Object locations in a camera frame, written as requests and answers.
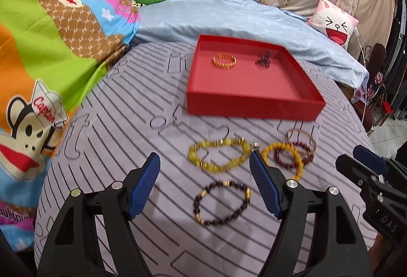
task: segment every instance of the gray striped bedsheet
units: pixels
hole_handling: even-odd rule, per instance
[[[74,116],[45,180],[35,227],[35,260],[70,190],[99,191],[142,166],[150,152],[161,158],[161,173],[142,215],[131,223],[154,276],[257,276],[275,239],[279,222],[269,214],[249,170],[248,161],[225,175],[202,172],[187,159],[188,147],[204,139],[245,137],[260,143],[284,141],[301,128],[318,143],[314,162],[301,183],[325,191],[337,186],[352,209],[369,247],[376,232],[363,219],[358,188],[335,170],[336,158],[362,144],[372,146],[353,108],[334,81],[318,67],[301,63],[326,101],[315,122],[201,117],[186,113],[185,91],[195,47],[186,43],[146,43],[133,48],[89,93]],[[225,163],[236,148],[203,152]],[[293,175],[283,171],[286,177]],[[234,180],[253,190],[249,208],[222,227],[200,226],[192,203],[201,188],[215,180]],[[202,202],[203,218],[231,214],[242,193],[213,190]],[[96,218],[105,267],[115,272],[103,218]],[[304,269],[311,244],[309,216],[296,271]]]

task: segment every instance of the colorful blanket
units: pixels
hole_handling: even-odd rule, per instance
[[[52,152],[138,28],[132,0],[0,0],[0,228],[33,245]]]

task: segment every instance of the blue gripper pad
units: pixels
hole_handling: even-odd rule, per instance
[[[249,165],[267,210],[278,217],[281,212],[280,195],[266,170],[268,166],[254,152],[250,154]]]
[[[377,175],[386,176],[388,172],[386,161],[368,150],[366,147],[362,145],[356,146],[353,149],[353,157]]]
[[[127,214],[131,219],[141,214],[150,196],[151,190],[159,174],[160,160],[159,155],[155,154],[151,159],[147,159],[147,164],[143,165],[143,173],[130,194],[130,204]]]

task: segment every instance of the red tray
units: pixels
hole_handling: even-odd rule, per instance
[[[269,50],[270,67],[255,64]],[[212,64],[232,54],[231,69]],[[325,101],[302,67],[282,46],[201,35],[186,91],[189,114],[313,121]]]

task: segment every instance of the white cable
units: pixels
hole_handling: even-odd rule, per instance
[[[353,14],[353,7],[352,7],[352,2],[351,2],[351,0],[349,0],[349,5],[350,5],[350,7],[351,7],[352,17],[355,18],[355,15]],[[359,44],[360,50],[361,50],[361,52],[362,52],[363,63],[364,63],[365,68],[366,68],[365,54],[363,53],[363,48],[362,48],[362,45],[360,44],[359,31],[358,31],[358,29],[357,29],[356,26],[355,26],[354,31],[355,31],[355,35],[356,35],[357,42],[358,42],[358,44]],[[362,124],[363,124],[363,121],[365,120],[366,106],[367,106],[367,104],[368,104],[368,88],[367,88],[367,86],[366,86],[365,94],[366,94],[366,95],[365,95],[365,108],[364,108],[364,110],[363,110]]]

